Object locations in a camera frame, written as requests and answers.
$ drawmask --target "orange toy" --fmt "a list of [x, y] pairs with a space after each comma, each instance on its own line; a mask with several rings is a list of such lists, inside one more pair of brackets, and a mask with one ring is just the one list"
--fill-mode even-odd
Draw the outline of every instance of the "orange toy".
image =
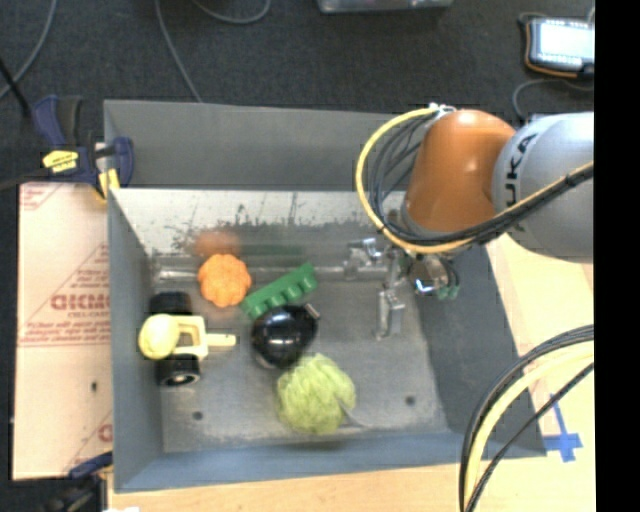
[[235, 306], [251, 286], [244, 262], [232, 254], [214, 254], [198, 270], [202, 296], [218, 307]]

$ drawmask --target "blue tape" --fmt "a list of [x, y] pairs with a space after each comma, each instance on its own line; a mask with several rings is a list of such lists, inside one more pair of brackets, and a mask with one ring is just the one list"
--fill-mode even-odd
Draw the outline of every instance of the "blue tape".
[[560, 426], [560, 434], [551, 436], [542, 436], [544, 446], [547, 451], [558, 450], [562, 457], [562, 462], [573, 462], [576, 460], [574, 450], [576, 448], [582, 448], [582, 441], [577, 433], [569, 434], [567, 427], [560, 411], [560, 404], [557, 402], [553, 404], [553, 411], [556, 414], [556, 420]]

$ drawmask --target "toy car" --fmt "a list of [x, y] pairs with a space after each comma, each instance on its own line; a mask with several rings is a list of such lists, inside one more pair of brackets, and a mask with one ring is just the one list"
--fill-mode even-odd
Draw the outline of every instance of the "toy car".
[[162, 292], [149, 302], [150, 316], [138, 334], [138, 346], [147, 359], [155, 361], [159, 386], [175, 387], [200, 379], [200, 361], [209, 347], [231, 348], [232, 334], [207, 333], [205, 320], [194, 315], [191, 299], [184, 292]]

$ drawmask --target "black ball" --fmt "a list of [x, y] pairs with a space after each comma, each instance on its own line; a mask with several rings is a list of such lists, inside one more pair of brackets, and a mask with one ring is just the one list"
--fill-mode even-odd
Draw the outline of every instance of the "black ball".
[[251, 332], [258, 361], [268, 368], [293, 365], [313, 341], [317, 320], [312, 308], [296, 305], [281, 306], [259, 317]]

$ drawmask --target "cardboard sheet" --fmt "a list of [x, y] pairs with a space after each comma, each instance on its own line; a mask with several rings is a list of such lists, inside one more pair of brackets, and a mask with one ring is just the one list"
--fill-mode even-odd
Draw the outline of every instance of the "cardboard sheet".
[[13, 478], [111, 449], [106, 204], [89, 186], [20, 190]]

